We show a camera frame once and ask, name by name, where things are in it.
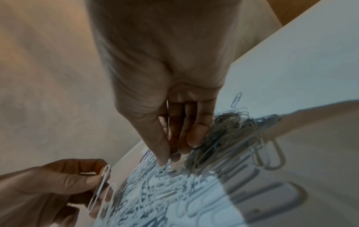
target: table surface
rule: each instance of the table surface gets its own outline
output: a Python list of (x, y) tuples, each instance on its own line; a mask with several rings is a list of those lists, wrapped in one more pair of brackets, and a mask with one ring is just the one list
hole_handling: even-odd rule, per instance
[(252, 117), (359, 99), (359, 1), (322, 0), (232, 64), (216, 112)]

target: person's right hand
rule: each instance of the person's right hand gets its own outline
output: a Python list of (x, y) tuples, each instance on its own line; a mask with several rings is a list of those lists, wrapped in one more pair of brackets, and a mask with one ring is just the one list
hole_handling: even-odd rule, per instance
[(160, 165), (171, 147), (186, 154), (209, 130), (233, 60), (240, 2), (87, 1), (116, 108)]

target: brown floor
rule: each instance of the brown floor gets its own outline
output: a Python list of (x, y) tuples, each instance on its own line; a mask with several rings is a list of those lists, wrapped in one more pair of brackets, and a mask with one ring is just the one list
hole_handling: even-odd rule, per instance
[(282, 25), (286, 25), (320, 0), (268, 0)]

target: skin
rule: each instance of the skin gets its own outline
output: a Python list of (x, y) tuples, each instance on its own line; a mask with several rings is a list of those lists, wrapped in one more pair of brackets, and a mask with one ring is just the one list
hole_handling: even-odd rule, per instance
[[(106, 165), (102, 159), (67, 159), (0, 176), (0, 226), (74, 227), (79, 208), (69, 203), (88, 206)], [(87, 172), (97, 174), (81, 175)], [(104, 198), (107, 187), (90, 213), (92, 218), (101, 201), (111, 199), (111, 189)]]
[(234, 56), (240, 3), (87, 1), (115, 106), (160, 166), (189, 153), (209, 130)]

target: pile of paper clips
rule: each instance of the pile of paper clips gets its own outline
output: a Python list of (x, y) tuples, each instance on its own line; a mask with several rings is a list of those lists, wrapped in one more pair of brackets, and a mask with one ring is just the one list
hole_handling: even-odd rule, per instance
[[(199, 196), (209, 195), (217, 187), (217, 179), (227, 182), (244, 169), (249, 169), (248, 177), (228, 189), (232, 192), (254, 179), (260, 169), (276, 168), (270, 165), (261, 132), (279, 120), (280, 116), (277, 115), (253, 119), (248, 112), (240, 111), (216, 115), (204, 142), (192, 150), (181, 169), (173, 169), (170, 163), (160, 168), (156, 165), (154, 155), (145, 157), (114, 194), (106, 209), (105, 203), (102, 203), (95, 227), (175, 226), (177, 224), (171, 223), (166, 216), (170, 206), (175, 209), (171, 212), (174, 212), (172, 215), (175, 214), (176, 218), (184, 215), (196, 218), (195, 226), (199, 226), (199, 217), (204, 211), (223, 207), (220, 201), (224, 195), (211, 195), (202, 199), (197, 206), (191, 205)], [(93, 203), (98, 199), (103, 184), (104, 181), (99, 186)], [(270, 190), (283, 185), (292, 187), (279, 182), (268, 188)], [(294, 206), (296, 202), (286, 202), (285, 206)], [(89, 212), (92, 209), (93, 205), (89, 206)], [(259, 219), (261, 215), (267, 214), (251, 214), (247, 219)]]

